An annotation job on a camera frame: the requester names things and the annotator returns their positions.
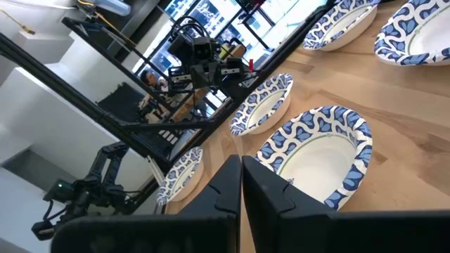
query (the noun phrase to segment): wooden table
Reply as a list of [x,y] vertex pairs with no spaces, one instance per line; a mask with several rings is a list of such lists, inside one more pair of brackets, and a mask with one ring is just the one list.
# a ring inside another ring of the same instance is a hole
[[[355,41],[333,52],[299,47],[274,72],[294,77],[292,102],[272,129],[259,135],[230,134],[230,116],[203,144],[205,172],[175,214],[188,204],[231,154],[255,155],[289,119],[310,108],[343,105],[372,128],[373,155],[360,188],[340,212],[450,209],[450,67],[397,67],[373,53],[380,28],[404,3],[379,6],[374,23]],[[242,204],[241,252],[255,252]]]

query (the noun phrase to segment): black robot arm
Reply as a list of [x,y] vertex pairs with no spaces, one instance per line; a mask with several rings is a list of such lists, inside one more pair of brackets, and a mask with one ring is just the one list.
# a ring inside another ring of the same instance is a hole
[[[92,164],[89,173],[84,179],[68,183],[58,180],[50,191],[44,196],[49,201],[49,209],[44,215],[43,221],[33,225],[32,231],[39,240],[51,239],[54,233],[65,223],[88,214],[89,205],[108,207],[112,205],[119,212],[127,210],[126,194],[123,187],[115,184],[115,179],[120,168],[123,157],[127,154],[129,147],[122,142],[113,143],[102,147]],[[102,171],[106,161],[110,164],[102,181]],[[67,206],[49,217],[53,201],[66,203]],[[59,214],[60,221],[53,225],[51,219]]]

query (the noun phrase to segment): metal bar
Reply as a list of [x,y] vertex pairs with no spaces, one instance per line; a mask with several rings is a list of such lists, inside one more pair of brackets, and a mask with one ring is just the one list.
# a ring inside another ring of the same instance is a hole
[[241,14],[243,12],[243,10],[242,9],[240,9],[231,19],[230,19],[230,21],[228,22],[228,24],[226,24],[225,26],[224,26],[224,28],[222,28],[221,30],[220,30],[220,32],[216,35],[216,37],[215,37],[215,39],[218,39],[219,37],[220,37],[220,35],[222,35],[222,33],[224,33],[225,32],[225,30],[231,25],[231,23],[237,18],[237,17],[239,17],[239,15]]
[[217,110],[217,106],[213,104],[207,97],[203,98],[203,101],[209,105],[214,111]]
[[169,116],[164,120],[164,122],[168,122],[172,116],[178,111],[178,109],[184,105],[184,103],[194,94],[195,91],[190,92],[188,95],[184,96],[183,99],[179,102],[179,104],[175,107],[175,110],[169,114]]
[[29,53],[14,44],[2,33],[0,33],[0,51],[2,55],[5,55],[8,59],[23,67],[39,81],[54,90],[59,96],[63,97],[88,117],[92,118],[92,120],[99,123],[104,129],[135,150],[139,155],[142,157],[147,157],[148,155],[153,157],[164,173],[169,171],[172,164],[166,157],[153,147],[144,143],[135,134],[125,131],[109,113],[106,113],[96,104],[92,103],[88,98],[34,59]]
[[175,162],[185,152],[190,150],[193,147],[201,145],[212,133],[222,124],[228,117],[231,115],[240,104],[244,101],[244,99],[249,96],[265,79],[269,77],[269,75],[275,71],[275,69],[303,42],[306,37],[308,31],[312,28],[314,24],[327,12],[329,11],[333,5],[333,1],[328,1],[326,6],[318,7],[306,20],[304,25],[296,30],[294,34],[282,45],[282,48],[278,50],[278,53],[274,56],[273,60],[267,62],[264,65],[264,71],[261,73],[259,78],[253,82],[253,84],[248,88],[243,90],[243,98],[240,100],[236,100],[226,108],[224,111],[217,115],[215,125],[208,127],[206,129],[200,130],[200,133],[196,136],[196,138],[192,138],[179,152],[176,154],[171,161]]
[[256,6],[253,8],[253,10],[250,11],[250,13],[248,13],[247,17],[245,17],[241,23],[246,23],[255,14],[255,12],[257,12],[259,10],[259,7],[261,7],[261,6],[259,4],[256,4]]
[[126,124],[124,129],[140,132],[149,130],[185,130],[185,129],[205,129],[212,126],[215,119],[209,119],[201,122],[174,122],[174,123],[157,123],[157,124]]
[[267,13],[262,9],[258,9],[259,14],[270,24],[270,26],[274,27],[276,23],[267,15]]
[[[192,5],[191,5],[191,7],[189,7],[189,9],[185,12],[185,13],[183,13],[183,15],[186,15],[187,13],[190,13],[194,8],[195,8],[195,6],[198,4],[198,3],[200,3],[200,1],[201,0],[195,0],[195,2],[193,2],[192,3]],[[172,22],[174,22],[175,23],[175,21],[176,20],[174,20],[172,17],[171,17],[171,15],[169,15],[170,16],[170,19],[172,20]],[[171,34],[170,34],[170,32],[164,37],[164,39],[155,47],[155,49],[153,50],[153,52],[147,57],[147,59],[151,59],[151,58],[153,58],[153,56],[155,56],[155,54],[164,46],[164,44],[167,42],[167,40],[170,38],[170,36],[171,36]],[[136,72],[140,72],[144,67],[146,66],[146,64],[145,63],[142,63],[142,65],[139,67],[139,69],[136,71]]]
[[97,43],[93,42],[89,36],[86,36],[78,27],[76,26],[77,23],[80,23],[79,21],[72,20],[70,18],[63,18],[63,24],[72,31],[74,31],[78,36],[80,36],[83,40],[85,40],[86,43],[88,43],[90,46],[92,46],[94,49],[96,49],[103,57],[105,57],[107,60],[109,60],[116,68],[118,68],[121,72],[126,74],[128,78],[130,78],[133,82],[138,84],[144,91],[149,93],[159,104],[161,104],[163,107],[165,107],[170,112],[173,111],[173,108],[167,104],[162,98],[160,98],[158,95],[153,93],[153,90],[146,86],[139,78],[137,78],[134,74],[132,74],[130,71],[128,71],[121,63],[119,63],[116,59],[111,57],[101,46],[99,46]]
[[253,29],[245,22],[244,26],[250,31],[251,34],[253,34],[253,36],[255,36],[255,38],[261,43],[261,45],[265,48],[265,49],[270,49],[269,46],[267,46],[266,43],[264,43],[264,41],[258,36],[258,34],[256,34],[255,31],[253,31]]

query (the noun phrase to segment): paper bowl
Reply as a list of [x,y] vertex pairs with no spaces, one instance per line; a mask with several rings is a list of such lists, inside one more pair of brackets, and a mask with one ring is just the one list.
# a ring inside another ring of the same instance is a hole
[[380,0],[344,0],[329,10],[308,32],[306,50],[332,51],[347,45],[375,19]]
[[358,189],[372,154],[369,125],[342,106],[315,108],[291,119],[256,159],[319,202],[338,210]]
[[180,201],[197,186],[203,174],[203,149],[189,150],[169,170],[157,194],[157,203]]
[[293,83],[292,75],[279,74],[259,85],[231,120],[231,133],[242,136],[270,129],[288,110]]
[[382,27],[375,54],[391,65],[448,65],[449,38],[449,0],[410,0]]

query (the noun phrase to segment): white wall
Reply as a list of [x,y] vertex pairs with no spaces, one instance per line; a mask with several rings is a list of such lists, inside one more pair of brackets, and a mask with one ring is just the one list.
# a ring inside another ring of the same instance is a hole
[[[74,0],[14,1],[67,7],[72,6],[74,3]],[[72,39],[68,36],[70,29],[61,20],[64,17],[75,19],[84,18],[83,14],[76,10],[12,4],[8,0],[0,1],[0,8],[5,10],[18,22],[35,31],[36,34],[31,35],[22,31],[19,25],[14,23],[4,13],[0,13],[0,32],[43,64],[57,63],[72,43]],[[4,57],[0,57],[0,66],[1,85],[17,65]]]
[[[102,146],[118,141],[22,68],[0,86],[0,108],[0,124],[78,179],[86,176]],[[136,190],[150,177],[147,162],[130,150],[117,182],[126,190]]]
[[51,67],[76,90],[93,102],[104,99],[122,82],[145,93],[78,35],[73,32],[70,36],[75,40],[74,43],[62,57],[59,65]]
[[[60,36],[42,33],[31,35],[24,31],[19,31],[12,40],[43,64],[59,62],[73,42],[68,35]],[[0,57],[0,66],[1,86],[11,71],[18,65],[5,57]]]
[[0,166],[30,148],[31,144],[0,125]]
[[[73,0],[18,0],[31,4],[47,4],[59,6],[72,6]],[[37,34],[67,35],[70,30],[60,21],[64,16],[73,16],[77,14],[76,10],[61,10],[55,8],[32,7],[22,4],[12,4],[7,1],[0,1],[0,8],[4,9],[9,15],[13,16],[18,22],[34,30]],[[12,20],[0,13],[0,32],[12,39],[21,28]]]
[[[33,253],[50,252],[50,241],[39,241],[31,231],[41,221],[49,203],[45,192],[0,167],[0,238]],[[55,202],[52,214],[64,208]]]

